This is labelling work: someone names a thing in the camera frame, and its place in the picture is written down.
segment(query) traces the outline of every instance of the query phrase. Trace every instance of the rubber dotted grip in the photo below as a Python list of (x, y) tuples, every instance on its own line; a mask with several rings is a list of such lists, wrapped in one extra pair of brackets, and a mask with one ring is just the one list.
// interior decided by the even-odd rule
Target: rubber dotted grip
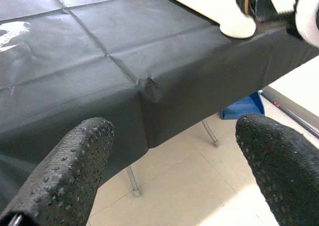
[(0, 225), (22, 214), (31, 222), (26, 225), (85, 226), (113, 138), (113, 126), (103, 118), (85, 120), (68, 132), (8, 204)]
[(281, 226), (319, 222), (319, 150), (297, 131), (263, 115), (241, 117), (240, 146)]

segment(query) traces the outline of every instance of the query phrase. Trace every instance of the tile floor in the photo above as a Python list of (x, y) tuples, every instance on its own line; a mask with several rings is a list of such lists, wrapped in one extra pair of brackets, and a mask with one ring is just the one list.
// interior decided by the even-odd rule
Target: tile floor
[(284, 75), (269, 86), (319, 118), (319, 56)]
[[(266, 115), (319, 141), (264, 100)], [(235, 120), (207, 119), (221, 146), (198, 123), (149, 152), (132, 167), (142, 195), (132, 194), (126, 171), (98, 190), (90, 226), (277, 226), (235, 142)]]

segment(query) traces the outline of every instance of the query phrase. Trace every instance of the white cutting board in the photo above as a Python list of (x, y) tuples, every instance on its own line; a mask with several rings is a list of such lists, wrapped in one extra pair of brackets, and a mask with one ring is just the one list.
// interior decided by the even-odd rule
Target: white cutting board
[[(251, 37), (256, 24), (245, 16), (236, 4), (236, 0), (176, 0), (220, 24), (220, 30), (234, 38)], [(295, 0), (272, 0), (278, 12), (293, 10)]]

